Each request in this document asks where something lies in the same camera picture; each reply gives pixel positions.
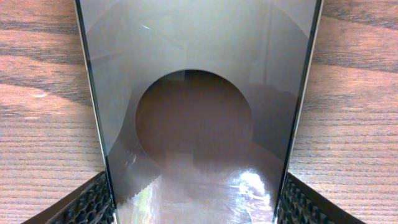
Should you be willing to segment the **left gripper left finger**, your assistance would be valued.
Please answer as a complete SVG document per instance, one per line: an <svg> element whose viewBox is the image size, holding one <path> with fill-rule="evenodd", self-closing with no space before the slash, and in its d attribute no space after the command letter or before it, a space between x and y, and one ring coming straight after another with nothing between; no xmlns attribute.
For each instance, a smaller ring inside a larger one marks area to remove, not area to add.
<svg viewBox="0 0 398 224"><path fill-rule="evenodd" d="M112 224L115 207L105 171L23 224Z"/></svg>

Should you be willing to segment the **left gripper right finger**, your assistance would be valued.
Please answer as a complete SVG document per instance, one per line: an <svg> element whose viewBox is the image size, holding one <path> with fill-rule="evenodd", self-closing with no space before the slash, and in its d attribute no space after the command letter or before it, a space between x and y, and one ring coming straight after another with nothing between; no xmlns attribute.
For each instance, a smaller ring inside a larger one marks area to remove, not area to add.
<svg viewBox="0 0 398 224"><path fill-rule="evenodd" d="M276 224L364 224L288 173L280 192Z"/></svg>

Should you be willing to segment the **Galaxy S25 Ultra smartphone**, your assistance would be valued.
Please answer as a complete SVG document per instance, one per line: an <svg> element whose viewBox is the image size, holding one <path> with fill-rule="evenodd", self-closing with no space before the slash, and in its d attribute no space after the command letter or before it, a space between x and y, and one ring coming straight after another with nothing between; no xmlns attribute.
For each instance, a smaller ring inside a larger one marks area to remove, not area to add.
<svg viewBox="0 0 398 224"><path fill-rule="evenodd" d="M323 3L76 0L117 223L275 223Z"/></svg>

